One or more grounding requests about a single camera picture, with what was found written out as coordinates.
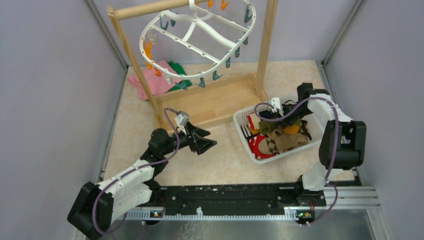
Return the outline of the olive striped sock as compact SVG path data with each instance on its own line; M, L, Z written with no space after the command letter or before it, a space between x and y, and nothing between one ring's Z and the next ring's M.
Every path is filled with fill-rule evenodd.
M285 128L288 126L286 123L281 121L272 122L272 121L261 120L258 124L259 124L259 132L262 135L271 133L278 128Z

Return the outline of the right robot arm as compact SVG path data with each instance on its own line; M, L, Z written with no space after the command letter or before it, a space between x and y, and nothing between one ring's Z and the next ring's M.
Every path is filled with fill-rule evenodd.
M253 112L263 121L285 125L313 114L323 126L319 162L300 176L302 187L293 192L294 202L307 206L314 198L313 192L328 186L332 176L363 164L367 126L363 121L347 116L326 89L315 88L312 83L302 83L296 90L298 100L294 105L284 106L277 97L265 102L272 112L271 118L259 114L258 108L262 103L255 105Z

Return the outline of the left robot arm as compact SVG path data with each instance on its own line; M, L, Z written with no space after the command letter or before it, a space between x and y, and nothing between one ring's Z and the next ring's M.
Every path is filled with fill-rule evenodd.
M155 129L146 151L130 167L107 180L89 181L81 187L67 221L91 240L112 234L111 225L117 218L140 205L154 207L160 202L160 187L154 178L168 164L166 155L173 157L185 147L201 155L217 145L207 138L210 134L190 122L173 134Z

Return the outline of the wooden hanger rack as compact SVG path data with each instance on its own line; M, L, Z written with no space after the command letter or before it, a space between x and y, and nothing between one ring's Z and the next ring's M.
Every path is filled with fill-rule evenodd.
M229 67L231 57L236 56L240 46L248 42L248 37L256 25L255 6L251 1L246 2L247 21L240 25L201 8L199 4L197 0L160 0L121 9L113 6L107 8L107 15L153 109L158 128L170 129L170 125L165 122L166 107L186 110L196 126L209 128L230 122L234 112L240 108L268 100L263 82L278 2L269 0L266 3L257 70L229 78L220 78L217 71L221 66ZM165 78L168 84L179 86L179 90L158 96L153 95L122 25L122 20L148 14L155 14L155 17L140 35L140 53L148 70L155 76ZM203 30L212 40L226 48L222 58L216 58L189 43L196 29ZM212 66L187 76L173 73L170 68L161 66L151 58L153 38L148 36L151 30L206 58L212 62Z

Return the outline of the white plastic laundry basket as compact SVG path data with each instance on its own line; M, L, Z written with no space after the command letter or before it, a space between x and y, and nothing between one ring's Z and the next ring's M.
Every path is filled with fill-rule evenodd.
M311 140L308 141L308 144L276 155L265 156L264 154L259 153L258 143L265 137L259 133L253 134L248 129L248 115L254 113L254 107L255 105L253 104L246 108L238 110L233 114L233 121L236 127L237 134L241 139L242 145L245 151L247 152L249 159L253 163L259 165L269 163L304 151L311 147L318 146L321 143L325 127L321 125L319 119L316 117L315 114L309 114L302 118L303 120L307 121L308 133L311 135Z

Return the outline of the red white striped sock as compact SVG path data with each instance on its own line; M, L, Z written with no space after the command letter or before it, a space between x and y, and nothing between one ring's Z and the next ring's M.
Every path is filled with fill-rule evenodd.
M267 135L260 132L260 119L256 114L252 113L247 116L247 127L251 133L248 145L256 159L268 159L276 154L270 151L267 143Z

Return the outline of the mustard yellow sock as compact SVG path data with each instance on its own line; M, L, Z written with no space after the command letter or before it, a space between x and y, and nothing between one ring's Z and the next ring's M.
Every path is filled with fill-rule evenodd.
M286 126L283 129L283 132L288 134L288 135L295 135L296 133L298 133L300 131L301 127L299 125L291 125L291 126Z

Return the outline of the argyle brown sock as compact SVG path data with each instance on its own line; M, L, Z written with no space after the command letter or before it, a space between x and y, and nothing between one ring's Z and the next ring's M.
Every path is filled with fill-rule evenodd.
M267 147L267 154L276 155L279 153L279 150L274 140L272 140L271 138L266 138L265 143Z

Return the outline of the tan ribbed sock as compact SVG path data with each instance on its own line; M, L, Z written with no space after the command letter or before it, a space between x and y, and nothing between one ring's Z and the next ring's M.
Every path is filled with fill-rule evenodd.
M300 132L290 135L284 133L284 131L280 129L276 129L266 135L268 138L275 141L279 153L288 152L309 143L309 138Z

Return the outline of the green cloth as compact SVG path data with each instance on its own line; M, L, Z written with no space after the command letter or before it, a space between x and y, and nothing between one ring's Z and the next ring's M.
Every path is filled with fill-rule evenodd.
M186 72L184 70L184 68L177 62L173 62L173 61L168 61L167 64L178 74L178 75L185 75ZM190 80L187 79L183 79L183 80L179 80L176 81L174 80L175 83L177 83L177 85L173 85L168 92L173 92L176 90L181 90L181 87L185 87L185 90L188 89L188 87L192 86L192 82Z

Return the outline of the pink cloth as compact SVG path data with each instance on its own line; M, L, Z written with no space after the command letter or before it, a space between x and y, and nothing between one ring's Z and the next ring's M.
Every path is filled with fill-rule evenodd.
M176 74L176 72L168 65L168 62L166 62L165 60L159 61L158 64L163 68L168 68L169 70L171 70L172 73ZM142 69L142 73L145 80L147 81L148 87L153 96L158 96L167 93L168 90L173 85L175 85L174 83L169 84L163 75L157 76L154 69L149 70L148 68L144 68ZM138 97L141 100L148 100L147 94L142 88L142 85L136 74L128 76L127 81L137 89Z

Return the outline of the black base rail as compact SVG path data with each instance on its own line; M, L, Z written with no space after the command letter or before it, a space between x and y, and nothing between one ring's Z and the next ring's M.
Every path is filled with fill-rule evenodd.
M323 190L305 190L301 182L159 186L153 189L143 209L155 210L153 217L257 218L286 216L288 207L300 207L295 221L315 220L315 208L328 201Z

